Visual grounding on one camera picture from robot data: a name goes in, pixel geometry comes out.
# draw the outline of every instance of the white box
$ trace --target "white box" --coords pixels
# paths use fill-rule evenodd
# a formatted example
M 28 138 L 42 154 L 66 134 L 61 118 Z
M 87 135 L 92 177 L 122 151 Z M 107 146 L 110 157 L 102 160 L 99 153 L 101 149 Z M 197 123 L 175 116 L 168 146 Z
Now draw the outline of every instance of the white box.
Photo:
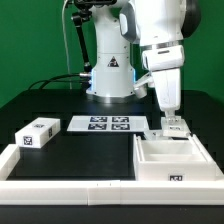
M 134 136 L 136 180 L 215 180 L 216 163 L 196 136 L 189 139 L 142 141 Z
M 39 117 L 15 134 L 20 147 L 41 148 L 60 131 L 60 119 Z

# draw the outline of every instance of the white frame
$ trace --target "white frame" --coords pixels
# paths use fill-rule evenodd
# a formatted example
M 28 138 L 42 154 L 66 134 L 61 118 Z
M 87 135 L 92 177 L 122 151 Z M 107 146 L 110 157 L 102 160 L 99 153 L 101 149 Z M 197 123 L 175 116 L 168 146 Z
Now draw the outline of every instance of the white frame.
M 19 160 L 19 147 L 8 147 L 0 156 L 0 171 L 12 170 Z M 5 181 L 5 174 L 2 179 L 1 205 L 224 205 L 218 166 L 215 181 Z

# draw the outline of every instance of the white block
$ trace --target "white block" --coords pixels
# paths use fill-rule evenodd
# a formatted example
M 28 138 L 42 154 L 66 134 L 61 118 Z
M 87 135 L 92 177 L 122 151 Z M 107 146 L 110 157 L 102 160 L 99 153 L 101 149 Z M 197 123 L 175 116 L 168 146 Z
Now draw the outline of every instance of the white block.
M 60 131 L 60 119 L 39 117 L 15 134 L 20 147 L 41 148 Z
M 134 137 L 133 160 L 139 181 L 211 181 L 216 178 L 216 163 L 196 136 L 190 141 L 142 141 Z
M 165 117 L 161 118 L 163 136 L 188 138 L 191 132 L 187 126 L 186 121 L 181 119 L 180 116 L 176 116 L 176 118 L 177 121 L 173 124 L 168 123 Z
M 20 159 L 18 145 L 8 145 L 0 155 L 0 180 L 6 180 Z

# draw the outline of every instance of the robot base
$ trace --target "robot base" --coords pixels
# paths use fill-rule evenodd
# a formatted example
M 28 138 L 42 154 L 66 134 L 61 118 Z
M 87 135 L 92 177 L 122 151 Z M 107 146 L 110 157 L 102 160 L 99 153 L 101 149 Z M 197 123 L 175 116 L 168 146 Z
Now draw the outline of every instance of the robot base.
M 93 100 L 93 101 L 97 101 L 100 103 L 127 103 L 127 102 L 131 102 L 131 101 L 135 101 L 137 100 L 137 97 L 135 96 L 135 94 L 133 93 L 132 95 L 129 96 L 125 96 L 125 97 L 103 97 L 103 96 L 98 96 L 90 91 L 87 90 L 86 92 L 87 94 L 87 99 L 88 100 Z

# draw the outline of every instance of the warning sticker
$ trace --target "warning sticker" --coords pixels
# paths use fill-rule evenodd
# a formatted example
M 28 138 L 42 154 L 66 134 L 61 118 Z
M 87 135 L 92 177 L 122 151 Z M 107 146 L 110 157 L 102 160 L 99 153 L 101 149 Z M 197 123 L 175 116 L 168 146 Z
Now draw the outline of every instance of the warning sticker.
M 113 57 L 113 58 L 110 60 L 110 62 L 109 62 L 109 64 L 108 64 L 108 67 L 119 67 L 119 65 L 118 65 L 117 60 L 116 60 L 115 57 Z

